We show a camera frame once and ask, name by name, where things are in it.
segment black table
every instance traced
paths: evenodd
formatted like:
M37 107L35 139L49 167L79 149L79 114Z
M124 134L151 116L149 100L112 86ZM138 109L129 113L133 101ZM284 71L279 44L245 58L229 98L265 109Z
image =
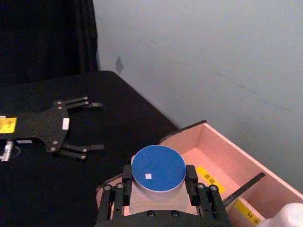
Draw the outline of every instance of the black table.
M18 157L0 163L0 226L93 226L96 188L138 150L177 129L109 71L0 87L0 113L45 110L56 99L80 96L102 102L104 110L71 115L68 143L105 149L81 161L46 153L40 144L21 146Z

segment metal screw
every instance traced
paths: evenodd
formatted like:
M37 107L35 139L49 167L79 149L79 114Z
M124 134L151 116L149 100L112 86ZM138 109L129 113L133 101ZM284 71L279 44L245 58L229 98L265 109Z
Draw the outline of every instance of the metal screw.
M179 217L179 212L174 210L174 211L171 213L171 215L172 215L173 217L177 218L177 217Z
M216 191L217 187L212 185L212 186L210 186L210 189Z
M204 185L201 184L201 183L199 183L199 184L198 184L198 188L204 188Z
M110 189L109 185L107 185L107 186L104 187L104 190L109 190L109 189Z
M155 216L155 212L153 212L152 210L147 212L147 216L150 218L153 218Z

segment yellow tape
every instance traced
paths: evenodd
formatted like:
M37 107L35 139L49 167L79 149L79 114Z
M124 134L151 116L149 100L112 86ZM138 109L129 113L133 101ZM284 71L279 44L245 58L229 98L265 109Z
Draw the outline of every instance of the yellow tape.
M0 133L14 133L16 127L17 118L0 118Z
M253 212L251 212L251 210L245 206L240 200L237 200L234 207L240 211L240 213L246 217L252 224L253 226L256 226L261 220L254 215Z
M199 166L196 171L208 182L209 184L214 184L219 188L219 193L225 192L225 188L214 179L203 167Z

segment white wall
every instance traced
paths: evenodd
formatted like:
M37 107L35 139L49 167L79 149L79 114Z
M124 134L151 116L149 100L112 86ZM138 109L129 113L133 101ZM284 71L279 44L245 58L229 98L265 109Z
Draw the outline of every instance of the white wall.
M117 72L120 56L119 75L173 122L208 120L303 192L301 0L94 7L101 69Z

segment blue disc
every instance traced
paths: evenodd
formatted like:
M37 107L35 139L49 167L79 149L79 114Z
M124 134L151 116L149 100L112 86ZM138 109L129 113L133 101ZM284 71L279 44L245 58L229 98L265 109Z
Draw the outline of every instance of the blue disc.
M134 157L133 177L142 187L164 192L179 186L186 173L181 155L174 149L152 145L141 149Z

